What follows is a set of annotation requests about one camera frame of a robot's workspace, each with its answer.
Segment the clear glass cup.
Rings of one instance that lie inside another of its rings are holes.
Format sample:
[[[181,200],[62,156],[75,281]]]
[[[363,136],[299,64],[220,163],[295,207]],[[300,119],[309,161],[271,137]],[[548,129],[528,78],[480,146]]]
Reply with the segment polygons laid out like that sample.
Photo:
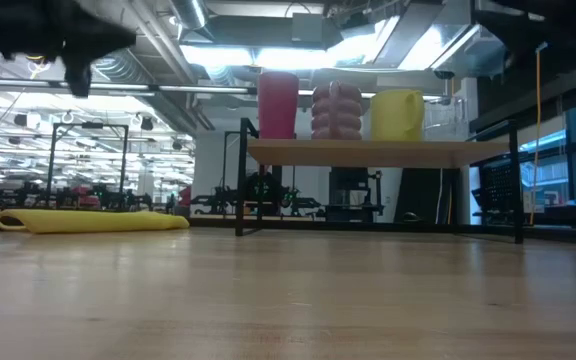
[[[461,142],[468,138],[466,101],[461,97],[441,98],[425,103],[425,141]]]

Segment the yellow cloth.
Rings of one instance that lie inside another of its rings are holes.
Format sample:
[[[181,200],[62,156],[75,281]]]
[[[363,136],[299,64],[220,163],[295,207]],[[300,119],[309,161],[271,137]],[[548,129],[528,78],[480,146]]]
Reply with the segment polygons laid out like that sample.
[[[156,212],[7,209],[0,212],[0,230],[33,234],[105,233],[188,229],[183,216]]]

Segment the black metal table frame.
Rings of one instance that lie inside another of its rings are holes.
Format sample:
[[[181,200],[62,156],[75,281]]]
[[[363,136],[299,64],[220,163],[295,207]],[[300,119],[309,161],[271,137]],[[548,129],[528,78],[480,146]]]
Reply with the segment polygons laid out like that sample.
[[[271,220],[256,218],[239,221],[236,218],[224,217],[191,217],[189,223],[194,227],[229,228],[237,236],[252,234],[259,230],[303,230],[303,231],[355,231],[355,232],[390,232],[390,233],[433,233],[459,235],[499,235],[510,237],[515,244],[523,240],[536,239],[576,244],[576,229],[567,228],[534,228],[524,227],[518,233],[510,226],[482,225],[426,225],[420,223],[351,223],[320,222],[310,220]]]

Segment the black leaning panel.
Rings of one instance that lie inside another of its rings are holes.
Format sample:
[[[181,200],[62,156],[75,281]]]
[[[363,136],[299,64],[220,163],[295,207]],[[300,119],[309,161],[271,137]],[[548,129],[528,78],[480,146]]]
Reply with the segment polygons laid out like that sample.
[[[457,169],[405,168],[393,222],[405,223],[403,215],[412,212],[423,219],[419,224],[458,224],[459,180]]]

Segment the red cup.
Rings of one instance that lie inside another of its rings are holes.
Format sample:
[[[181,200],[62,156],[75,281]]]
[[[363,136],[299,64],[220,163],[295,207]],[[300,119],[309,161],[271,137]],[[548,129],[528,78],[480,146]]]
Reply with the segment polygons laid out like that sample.
[[[258,118],[262,139],[292,139],[298,108],[299,79],[288,72],[259,76]]]

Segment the round silver ceiling duct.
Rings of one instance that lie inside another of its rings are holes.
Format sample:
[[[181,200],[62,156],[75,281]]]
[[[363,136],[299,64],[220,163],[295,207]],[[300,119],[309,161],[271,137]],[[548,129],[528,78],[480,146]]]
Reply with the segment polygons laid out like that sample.
[[[204,0],[168,0],[174,16],[184,29],[204,28],[209,20]]]

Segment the yellow-green mug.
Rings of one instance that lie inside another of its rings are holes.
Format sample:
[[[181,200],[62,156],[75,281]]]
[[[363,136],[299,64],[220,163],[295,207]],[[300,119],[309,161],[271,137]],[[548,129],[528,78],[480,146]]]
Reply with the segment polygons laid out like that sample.
[[[423,140],[424,99],[418,90],[388,90],[371,98],[373,141]]]

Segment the black metal rig frame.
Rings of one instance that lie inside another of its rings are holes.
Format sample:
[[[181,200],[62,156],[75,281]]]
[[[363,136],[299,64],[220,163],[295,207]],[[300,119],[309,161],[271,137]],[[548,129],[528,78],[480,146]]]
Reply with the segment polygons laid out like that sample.
[[[221,188],[221,200],[220,200],[220,212],[223,218],[228,215],[227,207],[229,205],[229,200],[231,196],[228,195],[229,187],[227,185],[227,164],[228,164],[228,149],[233,146],[240,138],[240,135],[236,131],[225,131],[224,141],[223,141],[223,160],[222,160],[222,176],[219,183]]]
[[[125,176],[126,176],[126,165],[127,165],[127,153],[128,153],[128,138],[129,138],[129,126],[119,125],[119,124],[104,124],[95,123],[93,121],[87,121],[83,123],[64,123],[58,122],[53,124],[53,130],[51,134],[51,147],[49,151],[49,165],[48,165],[48,177],[46,184],[46,194],[52,194],[53,176],[54,176],[54,165],[56,156],[57,142],[60,141],[68,132],[75,128],[80,127],[82,129],[97,129],[101,130],[105,127],[111,129],[122,129],[124,131],[121,139],[123,140],[122,157],[121,157],[121,168],[120,168],[120,180],[119,180],[119,192],[124,193],[125,186]]]

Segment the black mesh chair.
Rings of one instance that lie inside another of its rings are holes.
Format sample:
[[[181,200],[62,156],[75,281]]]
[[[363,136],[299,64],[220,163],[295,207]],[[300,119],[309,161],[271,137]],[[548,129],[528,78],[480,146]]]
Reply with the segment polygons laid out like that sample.
[[[512,178],[509,162],[479,167],[479,187],[471,191],[479,209],[473,213],[483,225],[512,225]]]

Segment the wooden shelf with black legs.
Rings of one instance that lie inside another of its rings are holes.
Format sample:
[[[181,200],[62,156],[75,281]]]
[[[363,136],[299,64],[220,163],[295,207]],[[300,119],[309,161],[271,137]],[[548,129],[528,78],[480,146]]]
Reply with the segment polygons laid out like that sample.
[[[247,118],[240,120],[237,163],[237,205],[235,234],[244,236],[262,229],[282,229],[277,221],[264,220],[261,213],[254,220],[244,215],[247,156],[251,155],[263,172],[270,166],[321,166],[335,168],[417,168],[461,169],[508,153],[511,160],[511,208],[513,226],[499,228],[484,225],[364,224],[360,231],[439,234],[508,234],[516,244],[524,242],[524,212],[519,180],[517,130],[512,129],[508,143],[478,142],[400,142],[350,140],[261,139],[259,131]]]

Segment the black machine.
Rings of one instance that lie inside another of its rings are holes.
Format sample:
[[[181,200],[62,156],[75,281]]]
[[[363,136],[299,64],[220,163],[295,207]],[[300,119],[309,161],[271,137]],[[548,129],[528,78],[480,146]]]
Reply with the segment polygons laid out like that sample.
[[[329,173],[327,222],[373,223],[383,214],[382,172],[367,168],[333,167]]]

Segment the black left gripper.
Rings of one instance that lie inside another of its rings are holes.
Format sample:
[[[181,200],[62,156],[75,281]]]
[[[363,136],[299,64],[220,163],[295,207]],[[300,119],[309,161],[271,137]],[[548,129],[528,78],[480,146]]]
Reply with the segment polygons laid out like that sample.
[[[96,13],[101,0],[34,0],[34,14],[21,51],[49,62],[61,58],[64,80],[71,93],[87,98],[92,79],[91,62],[136,43],[136,33]],[[91,43],[91,53],[86,45]]]

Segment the grey ceiling box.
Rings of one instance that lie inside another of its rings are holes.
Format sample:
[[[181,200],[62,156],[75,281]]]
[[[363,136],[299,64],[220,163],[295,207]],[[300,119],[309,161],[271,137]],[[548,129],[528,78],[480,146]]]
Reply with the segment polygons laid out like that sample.
[[[293,13],[293,42],[320,43],[323,39],[324,19],[320,14]]]

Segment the purple ribbed mug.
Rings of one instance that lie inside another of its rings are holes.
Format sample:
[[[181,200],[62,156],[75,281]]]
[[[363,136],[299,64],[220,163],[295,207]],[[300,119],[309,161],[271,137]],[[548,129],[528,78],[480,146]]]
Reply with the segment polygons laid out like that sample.
[[[317,87],[312,100],[312,139],[362,139],[362,95],[356,86],[333,81]]]

